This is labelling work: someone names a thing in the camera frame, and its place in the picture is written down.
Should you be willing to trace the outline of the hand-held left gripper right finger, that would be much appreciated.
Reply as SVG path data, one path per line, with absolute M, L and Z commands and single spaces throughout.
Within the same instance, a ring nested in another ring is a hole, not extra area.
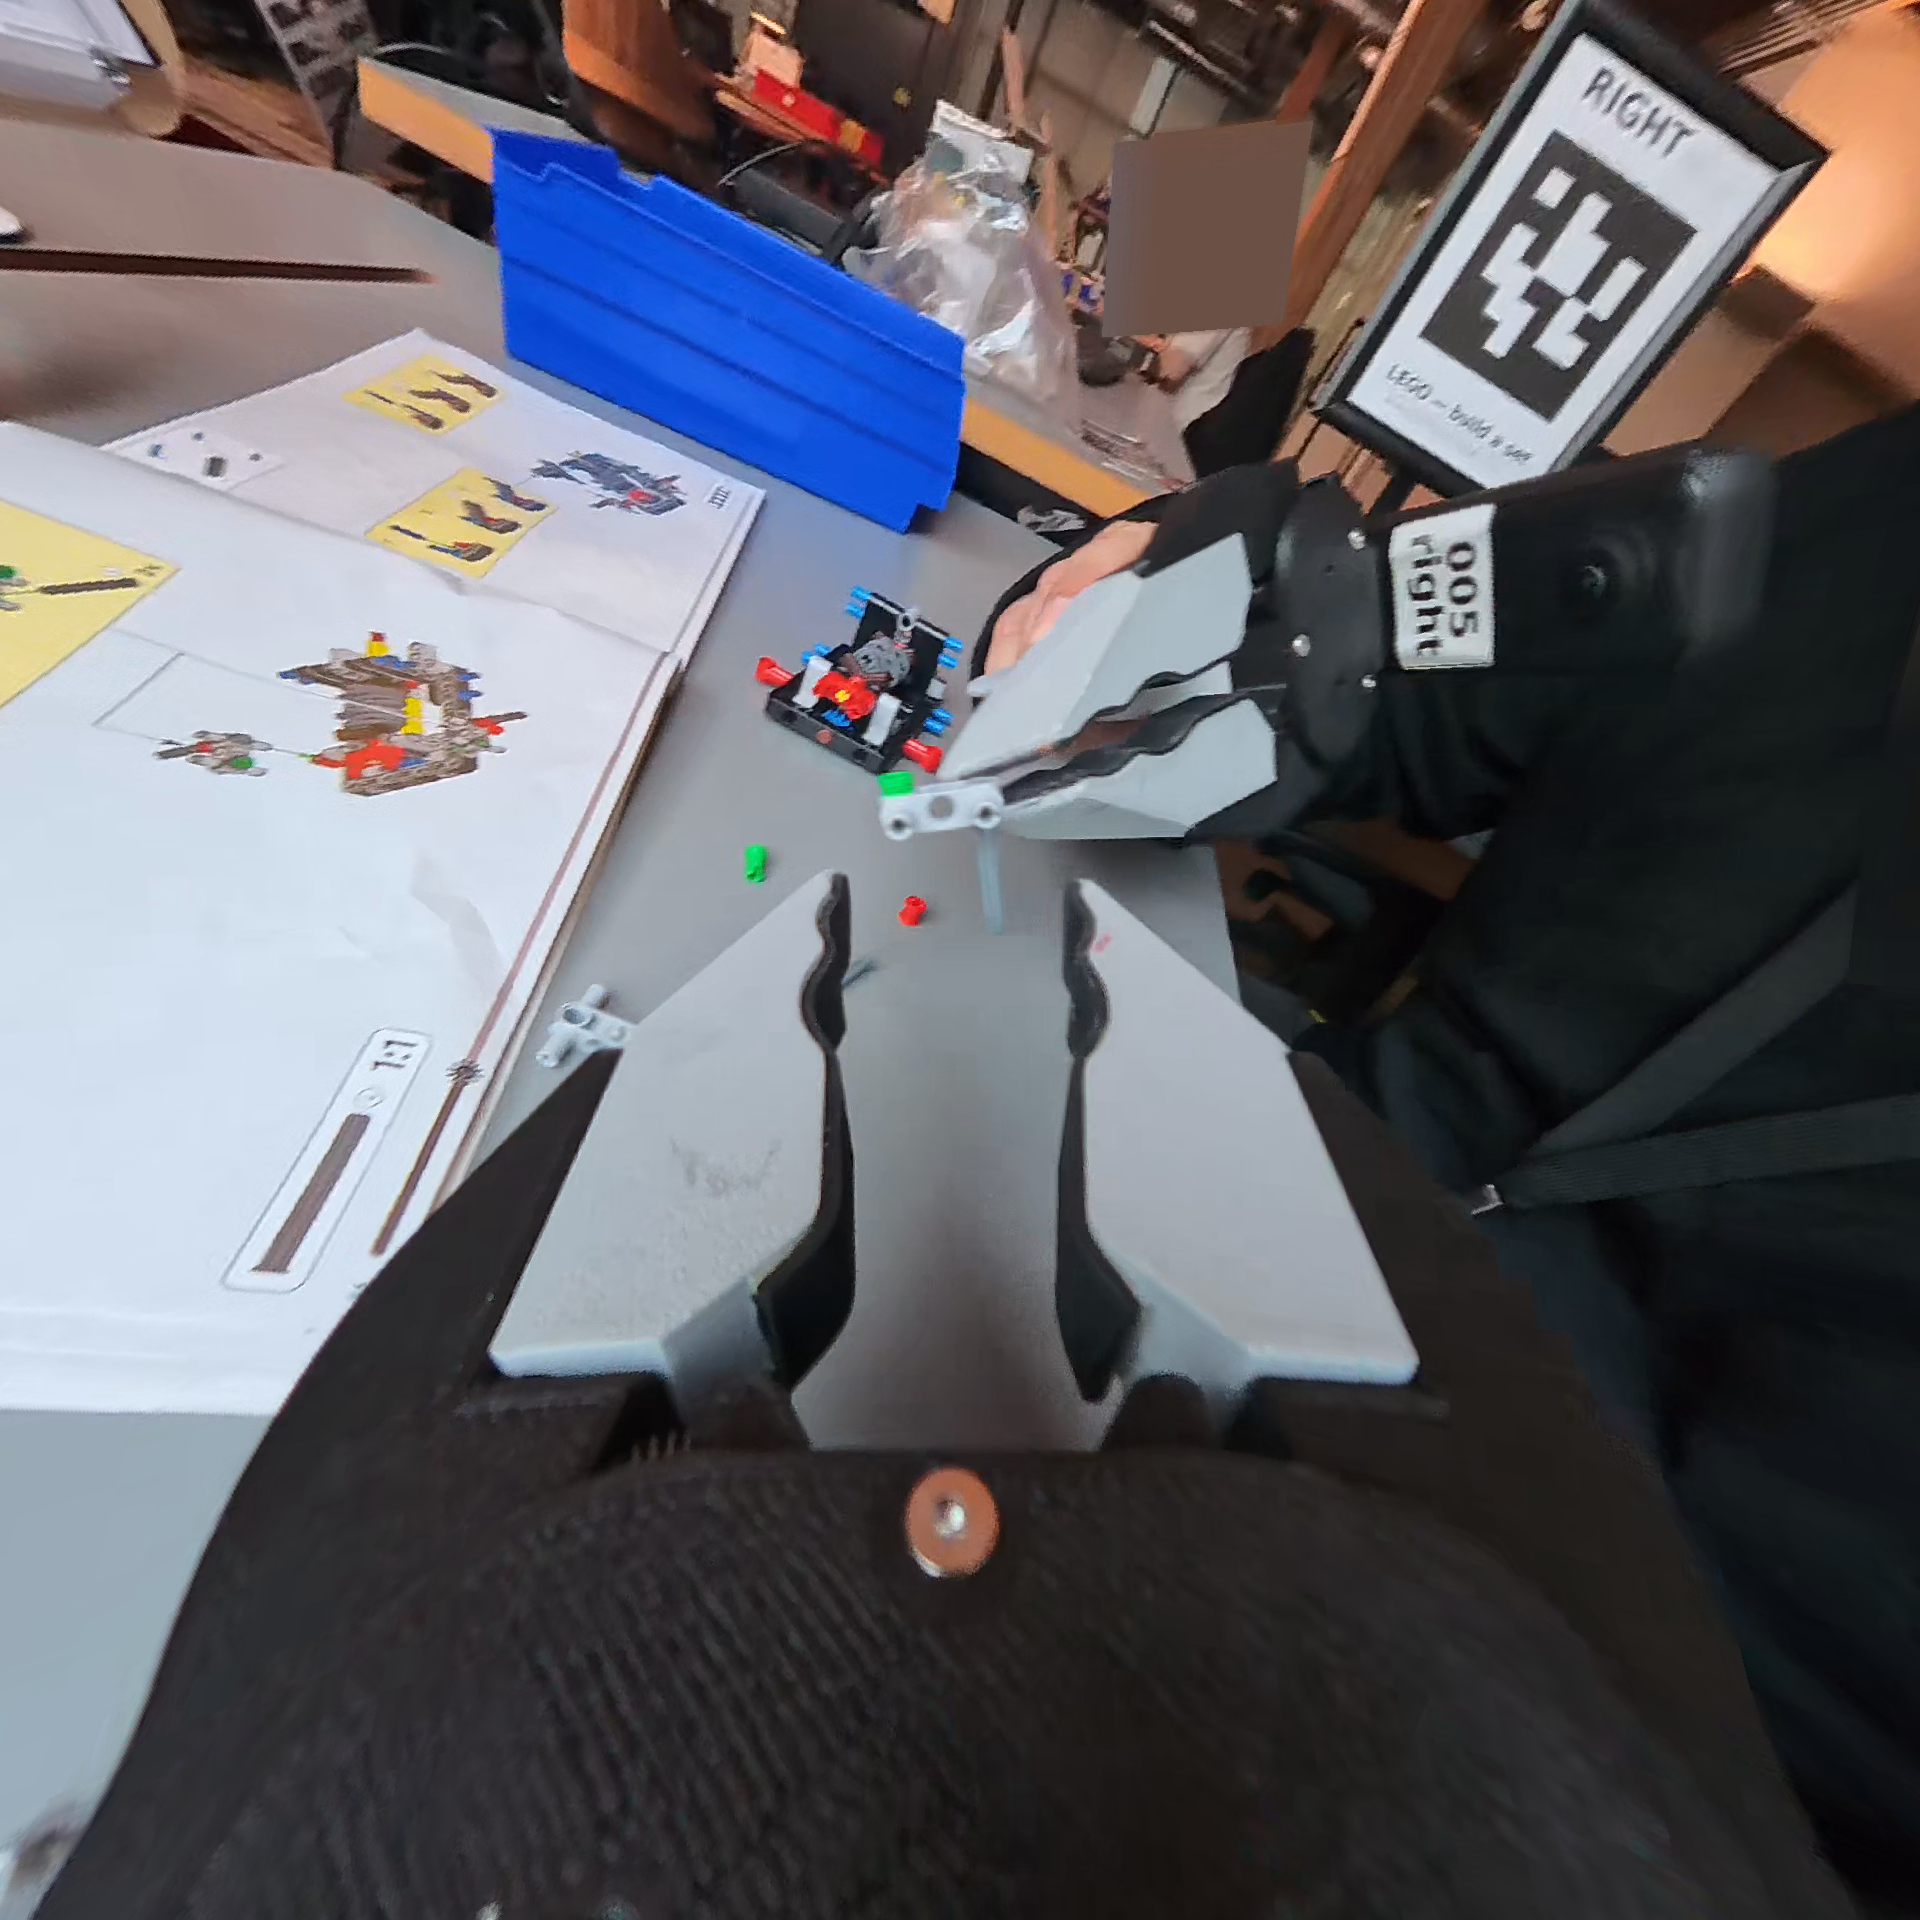
M 1063 899 L 1053 1311 L 1079 1397 L 1405 1388 L 1415 1345 L 1289 1048 L 1093 880 Z

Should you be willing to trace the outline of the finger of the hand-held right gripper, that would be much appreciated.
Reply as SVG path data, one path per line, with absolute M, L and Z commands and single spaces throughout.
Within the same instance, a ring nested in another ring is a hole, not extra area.
M 1255 787 L 1257 689 L 1234 682 L 1255 578 L 1230 533 L 1074 595 L 975 683 L 937 787 Z
M 1257 695 L 1187 703 L 1006 783 L 998 828 L 1031 842 L 1187 842 L 1263 794 L 1277 757 L 1275 720 Z

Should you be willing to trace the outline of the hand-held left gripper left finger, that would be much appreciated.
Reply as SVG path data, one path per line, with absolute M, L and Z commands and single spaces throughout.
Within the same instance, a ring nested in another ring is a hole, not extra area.
M 492 1339 L 502 1376 L 796 1388 L 855 1299 L 851 889 L 821 871 L 606 1052 L 607 1089 Z

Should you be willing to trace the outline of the grey lego connector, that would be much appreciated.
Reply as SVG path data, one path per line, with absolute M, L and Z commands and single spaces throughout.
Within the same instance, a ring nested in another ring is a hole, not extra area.
M 597 1052 L 625 1050 L 631 1033 L 633 1023 L 612 1007 L 612 989 L 591 984 L 578 1000 L 564 1001 L 556 1013 L 537 1048 L 534 1063 L 561 1072 Z
M 891 842 L 940 833 L 995 833 L 1003 818 L 996 783 L 934 783 L 879 794 L 879 831 Z

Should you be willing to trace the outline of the black lego chassis assembly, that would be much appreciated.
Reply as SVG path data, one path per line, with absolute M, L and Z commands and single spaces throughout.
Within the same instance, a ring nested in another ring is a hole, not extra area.
M 947 693 L 962 664 L 959 637 L 867 587 L 849 595 L 849 619 L 851 635 L 810 648 L 798 664 L 757 661 L 766 719 L 861 776 L 937 776 L 954 729 Z

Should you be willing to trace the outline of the lego instruction booklet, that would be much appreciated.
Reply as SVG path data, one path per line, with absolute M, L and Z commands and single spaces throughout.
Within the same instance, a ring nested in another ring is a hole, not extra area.
M 2 1404 L 274 1413 L 447 1189 L 763 492 L 410 331 L 4 426 Z

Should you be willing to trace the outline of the person's right hand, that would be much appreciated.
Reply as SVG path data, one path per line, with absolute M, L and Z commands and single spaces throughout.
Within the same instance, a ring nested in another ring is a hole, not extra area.
M 983 682 L 1014 666 L 1074 596 L 1122 572 L 1165 572 L 1233 537 L 1259 586 L 1274 570 L 1281 528 L 1300 492 L 1293 461 L 1242 464 L 1105 520 L 1060 557 L 1006 591 L 975 637 L 969 679 Z

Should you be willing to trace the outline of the clear plastic bag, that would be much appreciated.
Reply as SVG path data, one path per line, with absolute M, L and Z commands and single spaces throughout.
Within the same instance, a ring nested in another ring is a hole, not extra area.
M 1060 216 L 1046 132 L 942 100 L 921 155 L 875 207 L 874 240 L 851 259 L 867 284 L 959 337 L 969 378 L 1066 416 L 1081 383 Z

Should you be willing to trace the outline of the framed marker sign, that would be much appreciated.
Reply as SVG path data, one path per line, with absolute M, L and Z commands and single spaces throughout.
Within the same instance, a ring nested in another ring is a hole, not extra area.
M 1631 9 L 1559 7 L 1314 419 L 1439 496 L 1577 464 L 1829 155 Z

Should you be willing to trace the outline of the blue plastic bin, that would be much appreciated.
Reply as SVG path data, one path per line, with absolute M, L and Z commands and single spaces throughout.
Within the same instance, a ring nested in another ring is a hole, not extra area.
M 499 130 L 513 360 L 907 533 L 947 507 L 964 340 L 612 152 Z

